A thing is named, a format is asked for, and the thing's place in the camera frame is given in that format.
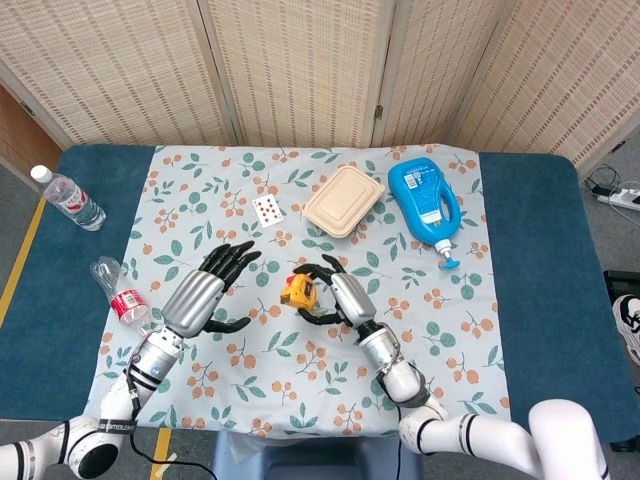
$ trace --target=playing card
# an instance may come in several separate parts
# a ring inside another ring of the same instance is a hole
[[[256,214],[258,215],[258,220],[260,220],[260,225],[262,228],[270,227],[271,225],[275,225],[276,223],[280,223],[282,218],[282,212],[278,207],[278,202],[276,202],[276,197],[273,195],[265,195],[264,197],[259,197],[251,202],[253,204],[253,208],[256,210]]]

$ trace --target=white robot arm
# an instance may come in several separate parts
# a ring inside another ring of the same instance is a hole
[[[162,314],[165,327],[142,339],[129,364],[100,403],[100,419],[79,416],[32,440],[0,447],[0,478],[40,480],[54,464],[66,464],[82,479],[105,473],[116,460],[136,417],[176,362],[182,342],[200,332],[236,332],[250,322],[212,320],[214,310],[242,270],[260,256],[246,253],[253,242],[211,252],[199,270],[190,272]]]
[[[377,380],[400,408],[412,408],[400,421],[402,443],[411,451],[429,455],[457,452],[509,465],[544,480],[607,480],[609,471],[589,413],[567,400],[547,400],[529,413],[531,434],[521,426],[488,416],[449,418],[430,396],[424,376],[409,364],[391,330],[374,321],[376,308],[358,280],[340,262],[322,256],[333,270],[305,264],[294,273],[319,278],[331,288],[336,312],[300,315],[315,325],[341,323],[358,332],[358,344],[375,366]]]

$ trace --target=gray carpet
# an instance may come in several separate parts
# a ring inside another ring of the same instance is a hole
[[[629,141],[607,162],[616,168],[622,180],[640,180],[640,135]],[[0,255],[0,290],[9,275],[22,238],[37,204],[37,195],[19,180],[0,167],[0,245],[4,248]],[[613,212],[607,205],[596,202],[585,190],[584,202],[598,251],[604,269],[618,269],[640,272],[640,251],[630,239],[637,238],[640,227]],[[625,211],[640,222],[640,212]],[[636,385],[640,385],[640,368],[629,361]],[[0,422],[0,445],[32,438],[51,428],[48,422]],[[136,441],[143,451],[152,454],[155,448],[156,431],[140,429]],[[171,437],[169,453],[176,452],[179,460],[196,460],[209,464],[213,445],[212,434],[197,431],[175,431]],[[635,480],[640,471],[640,454],[613,453],[607,447],[605,456],[614,480]],[[529,477],[509,467],[455,454],[438,454],[423,460],[425,480],[525,480]],[[120,458],[105,480],[141,480],[149,477],[149,464],[137,457],[128,446],[122,449]],[[66,467],[51,468],[46,480],[71,480],[73,477]],[[206,479],[207,475],[185,467],[170,467],[165,479]]]

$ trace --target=shoe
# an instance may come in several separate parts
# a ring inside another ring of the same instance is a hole
[[[640,298],[634,295],[618,297],[613,303],[613,316],[631,359],[640,365]]]

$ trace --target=beige plastic container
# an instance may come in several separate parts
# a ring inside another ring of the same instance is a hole
[[[302,214],[329,235],[344,238],[373,207],[384,185],[352,166],[342,166],[311,197]]]

